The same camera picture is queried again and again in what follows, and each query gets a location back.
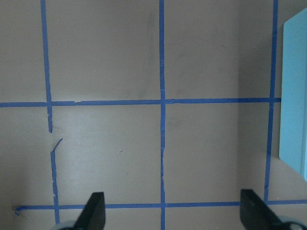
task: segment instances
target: light blue panel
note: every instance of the light blue panel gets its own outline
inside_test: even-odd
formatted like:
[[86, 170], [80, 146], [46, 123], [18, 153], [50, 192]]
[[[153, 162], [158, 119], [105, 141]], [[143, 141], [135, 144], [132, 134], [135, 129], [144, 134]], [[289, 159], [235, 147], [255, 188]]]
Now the light blue panel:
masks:
[[283, 27], [280, 158], [307, 180], [307, 9]]

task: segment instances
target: gray floor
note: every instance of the gray floor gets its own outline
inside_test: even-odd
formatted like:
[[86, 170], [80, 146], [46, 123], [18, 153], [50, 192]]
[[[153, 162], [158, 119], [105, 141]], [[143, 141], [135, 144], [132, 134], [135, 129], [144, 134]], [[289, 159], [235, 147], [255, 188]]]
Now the gray floor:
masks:
[[[283, 23], [307, 0], [279, 0], [275, 97], [281, 97]], [[49, 230], [54, 210], [50, 151], [60, 205], [160, 204], [160, 105], [53, 106], [46, 102], [41, 5], [0, 3], [0, 229]], [[269, 98], [273, 0], [165, 0], [166, 99]], [[158, 0], [46, 0], [52, 101], [159, 100]], [[269, 103], [166, 105], [166, 203], [236, 202], [265, 193]], [[307, 182], [278, 158], [274, 103], [268, 200], [307, 224]], [[168, 207], [165, 229], [243, 229], [238, 206]], [[80, 209], [62, 209], [60, 220]], [[106, 211], [107, 230], [159, 230], [161, 208]]]

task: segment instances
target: gray surface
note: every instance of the gray surface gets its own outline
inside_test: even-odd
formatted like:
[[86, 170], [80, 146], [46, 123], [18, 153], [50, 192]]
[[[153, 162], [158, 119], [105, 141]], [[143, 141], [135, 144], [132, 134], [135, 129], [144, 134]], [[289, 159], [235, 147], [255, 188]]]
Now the gray surface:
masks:
[[158, 1], [47, 0], [54, 101], [159, 99]]
[[237, 200], [237, 104], [175, 104], [166, 114], [166, 201]]
[[165, 1], [166, 97], [237, 97], [238, 30], [237, 0]]
[[269, 97], [272, 0], [241, 0], [239, 97]]
[[269, 105], [239, 106], [238, 187], [252, 188], [263, 198]]
[[0, 102], [46, 101], [40, 3], [2, 0]]
[[158, 105], [54, 107], [59, 203], [160, 203]]
[[[61, 210], [61, 221], [76, 220], [79, 209]], [[159, 230], [161, 209], [159, 208], [117, 208], [106, 210], [105, 230]]]
[[[268, 97], [272, 0], [165, 1], [167, 98]], [[307, 1], [279, 0], [281, 23]], [[46, 101], [39, 1], [2, 1], [0, 101]], [[47, 0], [52, 99], [159, 99], [158, 1]], [[278, 158], [275, 104], [269, 199], [307, 199], [307, 183]], [[264, 192], [268, 103], [166, 106], [167, 202], [238, 201]], [[160, 106], [0, 108], [0, 229], [46, 229], [53, 210], [50, 151], [56, 150], [61, 205], [160, 202]], [[306, 205], [273, 206], [306, 218]], [[62, 220], [80, 210], [61, 210]], [[160, 209], [108, 209], [108, 229], [160, 229]], [[242, 229], [238, 207], [167, 208], [166, 228]]]
[[307, 7], [307, 0], [279, 0], [278, 7], [278, 32], [276, 55], [276, 85], [275, 97], [281, 97], [282, 92], [282, 66], [283, 66], [283, 24], [297, 13]]
[[243, 230], [238, 207], [166, 209], [166, 229]]
[[46, 108], [0, 109], [1, 196], [11, 206], [52, 205]]

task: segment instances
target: light blue box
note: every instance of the light blue box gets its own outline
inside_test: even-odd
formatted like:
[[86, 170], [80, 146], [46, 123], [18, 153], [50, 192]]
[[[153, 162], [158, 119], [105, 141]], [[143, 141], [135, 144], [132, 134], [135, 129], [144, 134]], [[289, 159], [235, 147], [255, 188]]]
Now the light blue box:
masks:
[[307, 8], [283, 26], [280, 158], [307, 181]]

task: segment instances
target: blue painter's tape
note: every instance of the blue painter's tape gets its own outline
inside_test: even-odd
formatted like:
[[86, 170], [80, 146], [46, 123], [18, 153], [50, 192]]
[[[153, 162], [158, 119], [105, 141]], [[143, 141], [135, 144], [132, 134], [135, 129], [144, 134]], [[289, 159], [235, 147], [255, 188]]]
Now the blue painter's tape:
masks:
[[118, 100], [118, 101], [61, 101], [52, 102], [52, 106], [78, 106], [78, 105], [138, 105], [138, 104], [160, 104], [161, 100]]
[[56, 152], [55, 152], [55, 150], [62, 140], [63, 139], [60, 139], [56, 143], [53, 150], [50, 152], [51, 169], [52, 169], [52, 188], [53, 188], [53, 194], [54, 194], [53, 203], [54, 203], [54, 215], [55, 215], [56, 224], [60, 223], [60, 219], [59, 219], [59, 196], [58, 196], [58, 186], [57, 186], [57, 167], [56, 167]]
[[303, 205], [307, 200], [269, 200], [268, 205]]
[[[85, 205], [61, 205], [60, 209], [83, 209]], [[160, 208], [161, 204], [106, 204], [106, 208]]]
[[164, 189], [164, 150], [165, 150], [165, 59], [164, 59], [164, 0], [159, 0], [159, 57], [161, 93], [161, 230], [165, 230], [165, 189]]
[[267, 137], [267, 154], [265, 164], [265, 178], [264, 178], [264, 202], [267, 203], [269, 199], [269, 185], [270, 185], [270, 168], [271, 168], [271, 154], [272, 154], [272, 133], [273, 133], [273, 116], [274, 116], [274, 102], [275, 102], [275, 76], [276, 76], [276, 47], [277, 47], [277, 23], [278, 23], [278, 0], [273, 2], [273, 25], [272, 25], [272, 57], [271, 57], [271, 85], [270, 85], [270, 109], [268, 122], [268, 137]]
[[167, 203], [166, 207], [225, 207], [239, 206], [240, 202]]
[[85, 205], [60, 205], [60, 209], [84, 209]]
[[106, 208], [160, 208], [161, 204], [110, 204]]
[[269, 98], [207, 98], [167, 99], [167, 104], [209, 104], [209, 103], [268, 103]]
[[46, 107], [46, 102], [0, 102], [1, 107]]
[[42, 35], [43, 35], [43, 50], [44, 50], [48, 128], [49, 132], [52, 133], [52, 105], [51, 105], [50, 71], [49, 71], [49, 55], [48, 55], [46, 1], [41, 0], [40, 5], [41, 5], [41, 20], [42, 20]]
[[19, 212], [23, 210], [48, 210], [54, 209], [53, 205], [30, 205], [30, 206], [19, 206], [14, 210], [14, 214], [19, 216]]

